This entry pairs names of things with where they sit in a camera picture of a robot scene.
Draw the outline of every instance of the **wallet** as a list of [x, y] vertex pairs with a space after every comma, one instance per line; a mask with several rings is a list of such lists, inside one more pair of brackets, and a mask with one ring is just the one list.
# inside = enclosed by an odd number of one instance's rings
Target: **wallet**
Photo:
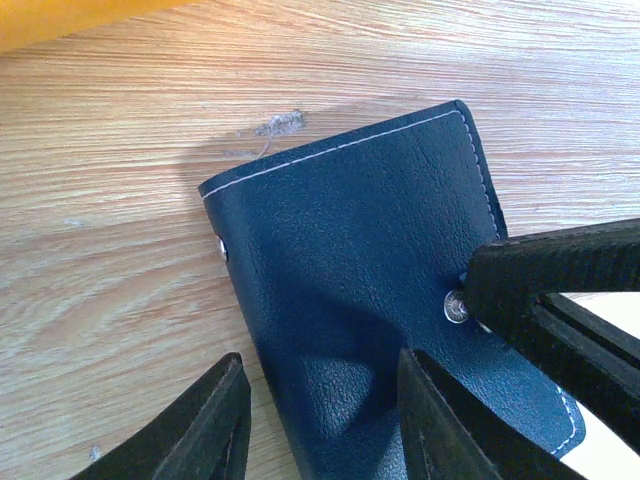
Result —
[[302, 478], [407, 478], [405, 348], [556, 457], [584, 439], [569, 395], [478, 322], [445, 315], [472, 252], [507, 238], [462, 102], [239, 166], [199, 192]]

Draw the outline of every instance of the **wooden table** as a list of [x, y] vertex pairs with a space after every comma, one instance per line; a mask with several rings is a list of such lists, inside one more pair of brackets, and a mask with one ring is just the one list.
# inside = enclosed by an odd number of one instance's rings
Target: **wooden table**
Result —
[[[275, 114], [306, 127], [268, 153], [453, 98], [512, 234], [640, 216], [636, 0], [210, 1], [0, 56], [0, 478], [79, 471], [228, 351], [247, 478], [298, 478], [196, 187]], [[585, 305], [640, 334], [637, 296]], [[589, 428], [569, 463], [637, 462]]]

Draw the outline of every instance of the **metal rivet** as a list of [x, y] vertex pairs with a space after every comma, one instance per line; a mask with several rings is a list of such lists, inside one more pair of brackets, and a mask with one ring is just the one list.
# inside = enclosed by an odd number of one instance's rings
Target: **metal rivet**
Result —
[[469, 318], [460, 290], [451, 290], [444, 297], [444, 316], [452, 323], [464, 323]]
[[222, 237], [218, 235], [218, 248], [220, 249], [220, 257], [225, 262], [229, 261], [229, 252], [227, 252], [227, 246], [224, 244]]

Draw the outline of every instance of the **yellow object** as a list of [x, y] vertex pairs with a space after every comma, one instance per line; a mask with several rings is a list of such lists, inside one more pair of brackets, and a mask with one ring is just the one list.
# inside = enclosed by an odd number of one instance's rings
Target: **yellow object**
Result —
[[0, 52], [188, 0], [0, 0]]

